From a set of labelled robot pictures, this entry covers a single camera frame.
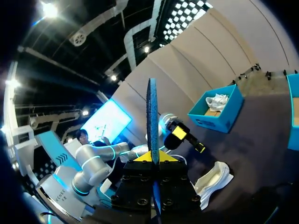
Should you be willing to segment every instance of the checkered pattern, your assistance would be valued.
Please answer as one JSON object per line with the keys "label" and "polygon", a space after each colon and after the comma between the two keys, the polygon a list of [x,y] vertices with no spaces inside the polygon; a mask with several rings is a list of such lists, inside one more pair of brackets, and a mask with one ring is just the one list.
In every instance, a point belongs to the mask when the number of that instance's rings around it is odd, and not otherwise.
{"label": "checkered pattern", "polygon": [[[55,163],[51,160],[48,156],[44,148],[39,147],[34,152],[34,169],[33,173],[40,181],[48,174],[53,174],[56,170]],[[30,193],[31,195],[36,195],[37,192],[35,190],[34,184],[31,182],[28,176],[20,177],[21,182],[23,184],[23,188],[26,192]]]}
{"label": "checkered pattern", "polygon": [[168,21],[163,31],[164,39],[171,42],[177,38],[193,20],[202,17],[212,6],[206,0],[178,0],[170,10]]}

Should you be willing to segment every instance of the man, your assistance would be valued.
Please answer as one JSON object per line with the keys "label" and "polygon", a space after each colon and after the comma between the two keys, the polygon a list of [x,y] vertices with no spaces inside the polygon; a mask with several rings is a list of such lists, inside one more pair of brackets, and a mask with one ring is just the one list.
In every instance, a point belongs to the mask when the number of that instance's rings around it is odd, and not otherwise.
{"label": "man", "polygon": [[89,140],[88,140],[88,133],[85,129],[78,130],[77,133],[76,133],[76,137],[82,145],[90,144],[90,145],[94,145],[96,147],[110,146],[111,145],[109,139],[104,137],[104,136],[102,137],[102,140],[104,141],[104,143],[101,142],[101,141],[96,141],[94,143],[90,143]]}

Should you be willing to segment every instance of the blue box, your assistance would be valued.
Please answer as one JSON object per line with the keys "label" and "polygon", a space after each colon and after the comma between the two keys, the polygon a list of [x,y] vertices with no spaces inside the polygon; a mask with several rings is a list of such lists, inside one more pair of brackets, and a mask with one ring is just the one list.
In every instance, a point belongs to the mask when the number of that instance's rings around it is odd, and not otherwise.
{"label": "blue box", "polygon": [[[206,98],[215,97],[216,93],[228,95],[228,102],[218,117],[206,116],[205,114],[209,110]],[[228,133],[235,122],[243,101],[244,98],[237,85],[206,91],[190,110],[188,116],[198,126]]]}
{"label": "blue box", "polygon": [[299,74],[288,75],[287,79],[292,105],[291,134],[288,149],[299,151]]}

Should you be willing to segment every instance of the screen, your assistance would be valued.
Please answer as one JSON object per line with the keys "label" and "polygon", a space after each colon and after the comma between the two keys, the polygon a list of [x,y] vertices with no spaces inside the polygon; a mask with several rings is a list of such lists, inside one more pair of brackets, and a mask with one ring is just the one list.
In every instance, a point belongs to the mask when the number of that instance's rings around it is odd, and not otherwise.
{"label": "screen", "polygon": [[113,101],[108,100],[82,126],[88,133],[90,142],[101,141],[102,136],[112,143],[123,129],[131,122],[131,118]]}

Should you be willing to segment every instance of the crumpled white cloth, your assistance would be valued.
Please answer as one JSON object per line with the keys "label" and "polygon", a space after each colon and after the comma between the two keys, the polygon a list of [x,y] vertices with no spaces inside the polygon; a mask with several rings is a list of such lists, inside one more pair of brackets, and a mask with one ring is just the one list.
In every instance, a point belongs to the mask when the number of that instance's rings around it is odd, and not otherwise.
{"label": "crumpled white cloth", "polygon": [[216,112],[216,111],[222,112],[227,102],[228,102],[227,95],[216,94],[215,97],[206,98],[206,104],[210,107],[211,112]]}
{"label": "crumpled white cloth", "polygon": [[205,209],[209,204],[210,196],[234,178],[229,174],[229,167],[224,162],[215,162],[214,167],[204,176],[199,178],[194,185],[196,193],[200,196],[200,208]]}

